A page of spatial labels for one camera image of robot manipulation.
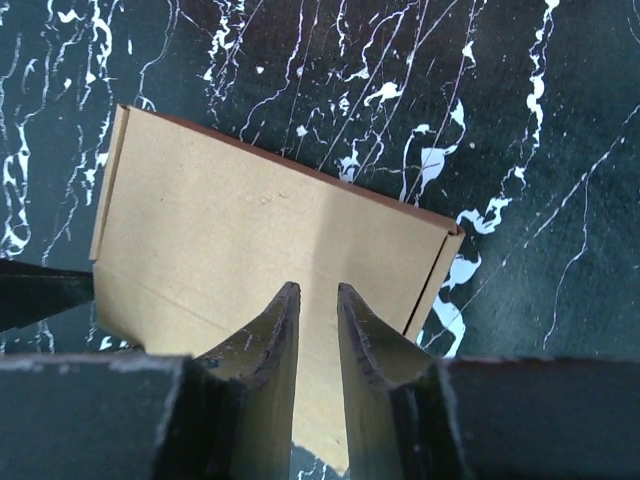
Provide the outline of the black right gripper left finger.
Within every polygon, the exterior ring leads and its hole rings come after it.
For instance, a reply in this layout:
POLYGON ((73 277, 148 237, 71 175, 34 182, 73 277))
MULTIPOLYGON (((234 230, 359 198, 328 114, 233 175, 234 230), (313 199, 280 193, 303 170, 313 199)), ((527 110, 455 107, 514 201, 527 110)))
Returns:
POLYGON ((5 479, 285 479, 301 292, 199 356, 9 355, 5 479))

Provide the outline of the brown cardboard box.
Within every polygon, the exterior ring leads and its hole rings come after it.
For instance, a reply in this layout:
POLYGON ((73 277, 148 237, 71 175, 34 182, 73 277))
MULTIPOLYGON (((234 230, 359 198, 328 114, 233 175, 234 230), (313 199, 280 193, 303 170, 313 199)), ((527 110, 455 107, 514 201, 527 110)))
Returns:
POLYGON ((118 106, 90 257, 99 325, 200 355, 301 289, 293 441, 348 468, 337 290, 415 339, 461 246, 451 218, 186 120, 118 106))

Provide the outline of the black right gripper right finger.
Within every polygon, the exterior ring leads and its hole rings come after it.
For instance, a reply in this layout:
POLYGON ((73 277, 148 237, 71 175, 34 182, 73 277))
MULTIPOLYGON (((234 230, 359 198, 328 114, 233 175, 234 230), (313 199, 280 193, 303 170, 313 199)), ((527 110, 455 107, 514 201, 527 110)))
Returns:
POLYGON ((349 284, 337 315, 354 479, 635 479, 639 365, 438 359, 349 284))

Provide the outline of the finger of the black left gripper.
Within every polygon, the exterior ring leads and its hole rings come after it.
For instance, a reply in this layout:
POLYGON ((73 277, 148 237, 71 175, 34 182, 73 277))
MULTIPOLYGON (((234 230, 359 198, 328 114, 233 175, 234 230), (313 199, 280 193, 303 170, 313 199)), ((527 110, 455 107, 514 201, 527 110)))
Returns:
POLYGON ((1 331, 25 328, 94 299, 91 272, 1 260, 1 331))

